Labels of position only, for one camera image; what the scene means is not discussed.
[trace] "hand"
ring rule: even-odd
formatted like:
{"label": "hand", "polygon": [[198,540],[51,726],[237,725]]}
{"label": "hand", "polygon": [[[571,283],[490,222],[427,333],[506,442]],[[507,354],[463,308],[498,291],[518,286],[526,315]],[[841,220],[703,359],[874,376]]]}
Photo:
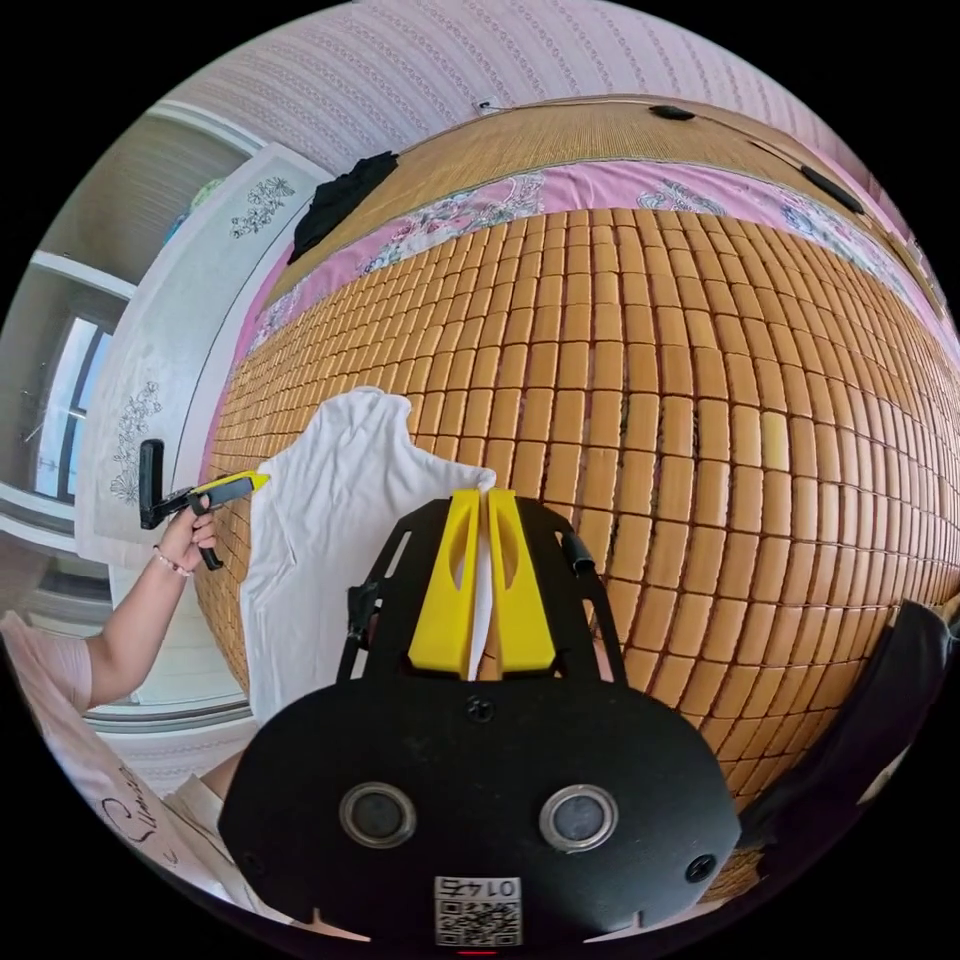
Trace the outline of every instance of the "hand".
{"label": "hand", "polygon": [[[208,497],[203,497],[200,502],[204,507],[210,505]],[[198,517],[189,507],[170,521],[159,543],[160,552],[184,570],[195,570],[200,565],[203,559],[200,556],[201,547],[213,549],[216,545],[213,514],[205,513]]]}

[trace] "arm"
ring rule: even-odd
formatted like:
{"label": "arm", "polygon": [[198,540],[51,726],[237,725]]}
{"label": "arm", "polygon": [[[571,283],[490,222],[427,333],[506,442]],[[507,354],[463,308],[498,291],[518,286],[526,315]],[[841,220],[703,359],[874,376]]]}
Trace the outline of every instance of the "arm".
{"label": "arm", "polygon": [[[201,561],[200,547],[216,543],[212,521],[211,514],[195,517],[185,510],[164,533],[160,553],[184,570],[193,571]],[[147,678],[185,585],[183,576],[157,556],[152,557],[102,632],[87,640],[91,707],[129,696]]]}

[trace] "pink shirt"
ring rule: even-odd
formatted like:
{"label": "pink shirt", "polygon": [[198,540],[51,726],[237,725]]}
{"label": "pink shirt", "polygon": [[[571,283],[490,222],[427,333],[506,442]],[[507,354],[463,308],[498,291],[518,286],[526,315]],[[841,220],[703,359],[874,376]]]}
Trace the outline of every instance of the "pink shirt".
{"label": "pink shirt", "polygon": [[97,816],[154,862],[233,902],[160,798],[83,719],[92,687],[86,643],[28,627],[15,613],[0,620],[0,634],[48,749]]}

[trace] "pink bedsheet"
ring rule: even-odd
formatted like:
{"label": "pink bedsheet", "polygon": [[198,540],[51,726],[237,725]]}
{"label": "pink bedsheet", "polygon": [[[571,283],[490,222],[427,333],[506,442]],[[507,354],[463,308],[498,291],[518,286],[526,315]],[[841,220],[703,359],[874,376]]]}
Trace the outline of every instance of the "pink bedsheet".
{"label": "pink bedsheet", "polygon": [[[234,367],[304,310],[379,267],[521,217],[616,207],[735,217],[816,243],[865,270],[896,294],[960,366],[960,340],[950,318],[937,314],[899,261],[829,207],[779,184],[726,170],[617,160],[518,174],[446,197],[385,224],[332,254],[266,310],[251,310],[237,342]],[[207,439],[204,468],[222,402],[221,396]]]}

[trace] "black strap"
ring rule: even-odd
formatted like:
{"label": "black strap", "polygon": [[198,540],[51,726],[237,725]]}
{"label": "black strap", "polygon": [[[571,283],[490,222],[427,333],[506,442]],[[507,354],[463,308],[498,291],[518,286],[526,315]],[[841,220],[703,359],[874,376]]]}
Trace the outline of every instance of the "black strap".
{"label": "black strap", "polygon": [[627,684],[627,669],[620,652],[617,625],[610,609],[610,598],[597,573],[597,565],[584,542],[572,531],[564,533],[562,547],[567,562],[580,585],[581,596],[593,604],[593,613],[600,628],[600,637],[610,662],[610,671],[615,683]]}
{"label": "black strap", "polygon": [[851,213],[866,213],[866,211],[863,209],[863,204],[861,204],[856,197],[847,193],[843,187],[834,183],[819,171],[814,170],[813,167],[808,167],[805,163],[803,163],[800,165],[800,173],[812,184],[818,186],[825,194],[833,197],[833,199],[836,200],[841,206],[846,207]]}
{"label": "black strap", "polygon": [[740,815],[741,842],[787,842],[783,824],[808,807],[855,807],[916,737],[940,691],[951,646],[940,617],[905,602],[826,732]]}

